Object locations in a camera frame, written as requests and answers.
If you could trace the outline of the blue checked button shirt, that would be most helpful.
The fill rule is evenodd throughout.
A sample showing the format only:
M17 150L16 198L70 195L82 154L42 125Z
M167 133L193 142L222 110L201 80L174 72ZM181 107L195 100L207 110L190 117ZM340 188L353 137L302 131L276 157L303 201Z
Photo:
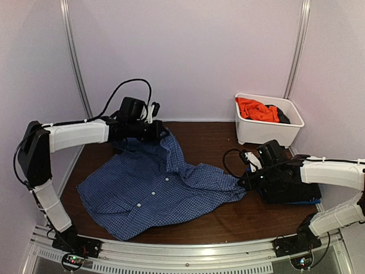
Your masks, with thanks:
M187 163L173 135L146 143L129 138L114 146L118 154L77 190L93 220L119 240L196 219L246 194L222 169Z

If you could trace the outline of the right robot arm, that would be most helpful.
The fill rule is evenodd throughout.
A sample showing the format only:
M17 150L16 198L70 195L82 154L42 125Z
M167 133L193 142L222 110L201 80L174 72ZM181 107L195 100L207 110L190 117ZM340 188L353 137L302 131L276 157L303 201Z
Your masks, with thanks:
M298 154L288 158L276 140L257 148L258 154L246 150L239 153L249 169L238 185L247 191L258 191L269 204L311 204L322 197L319 186L342 186L358 193L326 211L315 213L303 221L292 246L304 252L318 237L331 230L354 223L364 223L364 160L318 158Z

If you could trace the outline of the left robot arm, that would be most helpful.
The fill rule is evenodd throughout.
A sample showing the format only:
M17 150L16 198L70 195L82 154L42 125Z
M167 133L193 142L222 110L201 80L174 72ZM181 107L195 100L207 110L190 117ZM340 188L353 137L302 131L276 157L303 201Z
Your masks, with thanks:
M13 163L25 176L23 185L33 195L37 206L55 232L54 243L69 253L82 248L82 240L68 215L52 181L51 156L62 150L134 138L142 142L161 140L168 133L156 118L157 102L125 97L111 115L101 112L90 119L41 124L34 120L15 150Z

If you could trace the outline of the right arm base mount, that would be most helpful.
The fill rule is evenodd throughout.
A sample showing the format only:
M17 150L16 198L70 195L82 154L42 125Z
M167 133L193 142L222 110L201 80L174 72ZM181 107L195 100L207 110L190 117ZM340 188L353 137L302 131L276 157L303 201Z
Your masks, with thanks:
M288 256L291 265L299 271L309 270L314 264L313 250L322 246L317 237L303 235L278 236L272 241L276 257Z

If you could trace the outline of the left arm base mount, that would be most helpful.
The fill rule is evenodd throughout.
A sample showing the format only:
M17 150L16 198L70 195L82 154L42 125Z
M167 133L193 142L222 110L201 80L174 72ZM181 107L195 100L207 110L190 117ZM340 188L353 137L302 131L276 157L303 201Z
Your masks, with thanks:
M64 270L75 272L80 270L87 259L99 257L102 242L89 237L76 236L76 242L71 244L55 236L52 241L52 247L65 252L61 257L60 263Z

